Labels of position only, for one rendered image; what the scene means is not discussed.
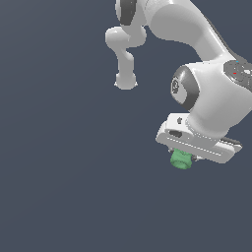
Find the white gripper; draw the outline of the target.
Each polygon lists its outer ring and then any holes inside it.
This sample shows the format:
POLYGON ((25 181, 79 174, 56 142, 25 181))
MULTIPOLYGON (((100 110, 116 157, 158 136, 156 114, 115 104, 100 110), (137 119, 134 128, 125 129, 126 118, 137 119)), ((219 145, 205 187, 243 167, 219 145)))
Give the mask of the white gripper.
POLYGON ((168 146, 168 152, 174 149, 192 154, 191 160, 209 159, 226 163, 242 149, 238 141, 223 137, 220 140, 205 137, 193 130, 188 123, 188 113, 170 113, 161 124, 156 141, 168 146))

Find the green cylindrical object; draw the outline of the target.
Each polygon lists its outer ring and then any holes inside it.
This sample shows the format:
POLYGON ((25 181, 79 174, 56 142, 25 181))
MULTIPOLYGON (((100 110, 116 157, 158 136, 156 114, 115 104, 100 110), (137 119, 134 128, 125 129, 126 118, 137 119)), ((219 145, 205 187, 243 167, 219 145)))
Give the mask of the green cylindrical object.
POLYGON ((192 165, 192 155, 175 149, 171 155, 170 163, 179 169, 188 169, 192 165))

